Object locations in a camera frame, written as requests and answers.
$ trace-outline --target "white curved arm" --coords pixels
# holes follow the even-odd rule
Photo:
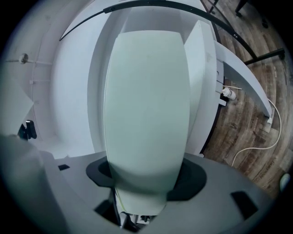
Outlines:
[[[230,50],[215,41],[217,60],[224,65],[224,76],[238,84],[261,108],[265,116],[271,116],[271,105],[260,83],[250,69]]]

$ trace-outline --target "white power cable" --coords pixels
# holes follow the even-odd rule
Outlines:
[[[238,89],[238,90],[242,90],[242,89],[237,88],[237,87],[234,87],[234,86],[225,86],[225,85],[223,85],[223,87],[235,88],[235,89]],[[259,150],[263,150],[263,149],[271,149],[271,148],[273,148],[273,147],[278,143],[278,141],[279,141],[279,139],[280,139],[280,136],[281,136],[281,131],[282,131],[282,121],[281,121],[281,116],[280,116],[280,113],[279,113],[278,109],[276,108],[275,104],[274,104],[270,99],[268,99],[268,100],[269,100],[269,102],[274,106],[274,108],[275,108],[275,110],[277,111],[278,116],[279,116],[279,121],[280,121],[280,131],[279,131],[278,139],[277,139],[276,142],[275,142],[272,146],[270,146],[270,147],[266,147],[266,148],[249,147],[249,148],[245,148],[245,149],[239,151],[239,152],[234,156],[234,160],[233,160],[233,163],[232,163],[231,166],[234,165],[234,162],[235,162],[235,160],[236,160],[237,155],[240,154],[241,152],[245,151],[245,150],[248,150],[248,149],[259,149]]]

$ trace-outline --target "small black device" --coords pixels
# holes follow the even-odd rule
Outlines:
[[[23,124],[21,125],[17,135],[20,138],[25,140],[29,140],[30,138],[36,139],[37,133],[36,133],[35,124],[33,123],[33,121],[26,120],[26,125],[27,127],[25,127]]]

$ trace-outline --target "wooden floor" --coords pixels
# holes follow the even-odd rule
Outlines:
[[[207,8],[208,0],[203,0]],[[252,47],[256,55],[283,47],[278,33],[269,24],[263,28],[258,12],[249,4],[242,9],[242,18],[235,15],[237,0],[220,0],[219,10],[230,21],[234,30]],[[215,10],[215,16],[223,20]],[[251,59],[246,50],[223,29],[218,28],[221,43],[243,61]],[[279,193],[279,179],[293,161],[293,78],[288,55],[266,59],[248,66],[254,73],[266,95],[276,104],[282,119],[282,134],[278,144],[269,150],[247,150],[240,153],[234,167],[264,189],[272,197]],[[237,86],[229,80],[225,85]],[[221,108],[212,138],[204,151],[206,158],[231,165],[237,152],[247,147],[268,147],[275,143],[280,129],[277,112],[273,124],[254,102],[241,90],[237,99]]]

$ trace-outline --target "black metal frame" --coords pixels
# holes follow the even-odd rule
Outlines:
[[[138,6],[161,6],[161,7],[174,8],[174,9],[190,12],[192,14],[201,16],[201,17],[217,24],[222,29],[224,29],[226,32],[228,32],[232,37],[234,37],[247,50],[247,52],[252,57],[252,59],[249,60],[249,64],[257,62],[257,61],[261,61],[263,59],[267,59],[267,58],[270,58],[270,57],[273,57],[276,55],[280,55],[283,58],[283,56],[285,54],[284,49],[278,49],[274,52],[270,52],[268,54],[264,54],[262,56],[257,57],[256,54],[254,53],[254,51],[251,49],[251,47],[246,43],[246,41],[237,32],[235,32],[234,29],[232,29],[229,25],[225,24],[223,21],[212,16],[210,13],[202,11],[198,8],[193,7],[193,6],[186,5],[186,4],[179,3],[179,2],[166,1],[166,0],[135,0],[135,1],[123,2],[123,3],[113,5],[113,6],[109,6],[105,9],[103,9],[103,11],[100,11],[100,12],[88,17],[84,21],[80,22],[78,25],[76,25],[74,28],[72,28],[68,33],[66,33],[62,38],[60,38],[60,41],[64,37],[66,37],[71,31],[73,31],[75,28],[77,28],[82,23],[88,21],[89,19],[91,19],[95,16],[98,16],[102,13],[107,14],[107,13],[110,13],[113,11],[118,11],[118,10],[122,10],[122,9],[126,9],[126,8],[138,7]]]
[[[209,13],[213,13],[212,10],[214,9],[214,7],[217,5],[219,0],[215,0],[214,4],[211,6]]]
[[[236,15],[238,17],[242,17],[242,14],[239,11],[247,2],[248,2],[248,0],[240,0],[240,2],[238,3],[238,5],[235,9]]]

